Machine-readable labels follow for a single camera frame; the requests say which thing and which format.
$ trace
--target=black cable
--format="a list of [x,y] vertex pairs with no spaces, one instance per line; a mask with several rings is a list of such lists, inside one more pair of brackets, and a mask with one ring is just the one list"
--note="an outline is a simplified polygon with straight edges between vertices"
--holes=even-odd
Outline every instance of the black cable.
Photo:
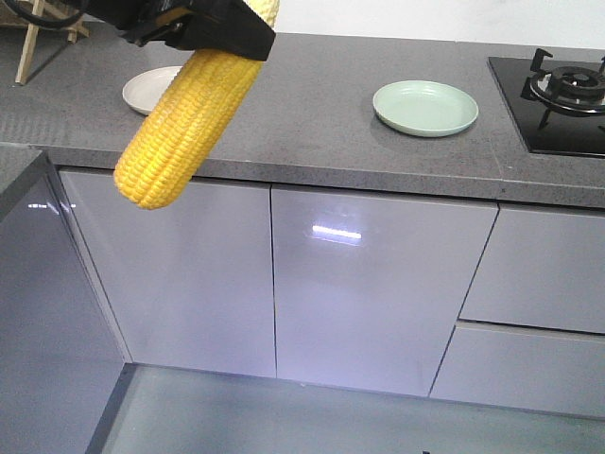
[[81,0],[78,8],[78,12],[74,15],[66,17],[65,19],[45,19],[42,16],[32,14],[27,9],[24,9],[19,5],[19,0],[4,0],[4,3],[9,7],[12,12],[17,14],[32,23],[35,26],[41,26],[42,28],[64,28],[66,26],[72,26],[75,24],[80,17],[86,12],[90,0]]

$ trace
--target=gray countertop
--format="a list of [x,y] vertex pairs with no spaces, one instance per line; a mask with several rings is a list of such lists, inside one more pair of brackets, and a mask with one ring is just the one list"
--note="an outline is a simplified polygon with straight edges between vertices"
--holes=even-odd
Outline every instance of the gray countertop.
[[0,220],[48,169],[43,151],[0,145]]
[[[188,53],[139,49],[109,26],[66,46],[45,32],[24,87],[13,86],[23,33],[0,29],[0,141],[33,144],[59,166],[112,168],[143,117],[121,89]],[[550,49],[561,60],[602,51]],[[533,48],[280,34],[269,61],[197,175],[274,183],[605,208],[605,160],[529,154],[488,67],[489,56],[530,58]],[[457,86],[479,118],[450,137],[407,136],[384,126],[373,93],[404,79]]]

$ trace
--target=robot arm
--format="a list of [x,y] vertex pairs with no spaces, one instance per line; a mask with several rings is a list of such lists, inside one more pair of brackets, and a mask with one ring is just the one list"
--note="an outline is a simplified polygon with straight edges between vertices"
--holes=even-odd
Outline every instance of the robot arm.
[[123,30],[139,46],[164,41],[181,50],[216,48],[265,61],[275,32],[244,0],[62,0],[78,9],[62,21],[32,16],[18,0],[4,0],[17,14],[46,27],[69,26],[83,13]]

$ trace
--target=corn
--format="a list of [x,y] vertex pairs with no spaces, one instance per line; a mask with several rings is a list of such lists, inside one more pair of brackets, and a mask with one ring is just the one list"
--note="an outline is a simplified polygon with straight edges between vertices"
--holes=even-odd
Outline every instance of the corn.
[[[270,26],[279,0],[248,0]],[[215,49],[193,53],[118,161],[113,179],[141,208],[176,200],[235,115],[262,67]]]

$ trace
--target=cabinet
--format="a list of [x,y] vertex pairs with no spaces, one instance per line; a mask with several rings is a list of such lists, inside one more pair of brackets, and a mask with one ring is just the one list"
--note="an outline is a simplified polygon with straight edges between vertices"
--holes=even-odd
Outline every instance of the cabinet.
[[605,216],[504,205],[432,397],[605,417]]
[[605,215],[504,205],[461,317],[605,333]]
[[81,454],[122,356],[41,178],[0,222],[0,452]]
[[192,182],[149,212],[109,174],[61,178],[134,362],[275,376],[267,185]]
[[605,339],[457,326],[431,397],[605,417]]
[[492,203],[272,190],[277,376],[428,395]]

